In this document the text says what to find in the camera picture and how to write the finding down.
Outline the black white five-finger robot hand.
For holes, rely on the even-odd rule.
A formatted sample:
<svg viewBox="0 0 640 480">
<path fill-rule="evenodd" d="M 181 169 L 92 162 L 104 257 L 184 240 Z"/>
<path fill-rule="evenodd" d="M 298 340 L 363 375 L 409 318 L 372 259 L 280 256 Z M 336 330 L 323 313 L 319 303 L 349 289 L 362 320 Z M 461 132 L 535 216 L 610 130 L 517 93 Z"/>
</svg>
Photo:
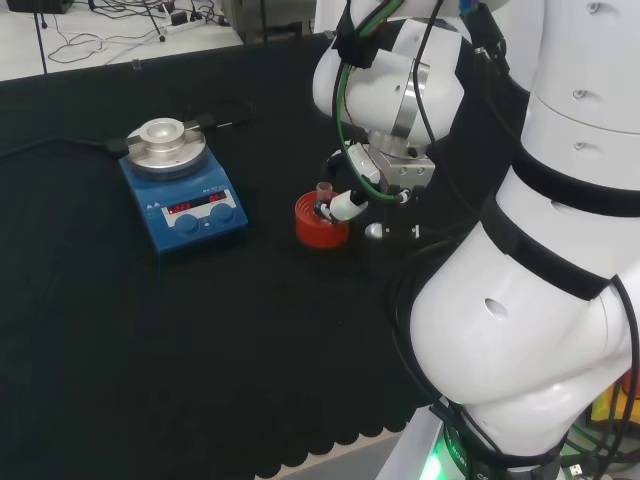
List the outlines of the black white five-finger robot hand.
<svg viewBox="0 0 640 480">
<path fill-rule="evenodd" d="M 418 239 L 425 228 L 419 225 L 419 197 L 432 180 L 434 163 L 426 155 L 393 155 L 371 143 L 352 143 L 334 152 L 325 162 L 328 177 L 345 170 L 356 185 L 332 199 L 318 199 L 315 214 L 334 225 L 347 224 L 370 207 L 380 207 L 383 219 L 365 228 L 370 239 L 405 237 Z"/>
</svg>

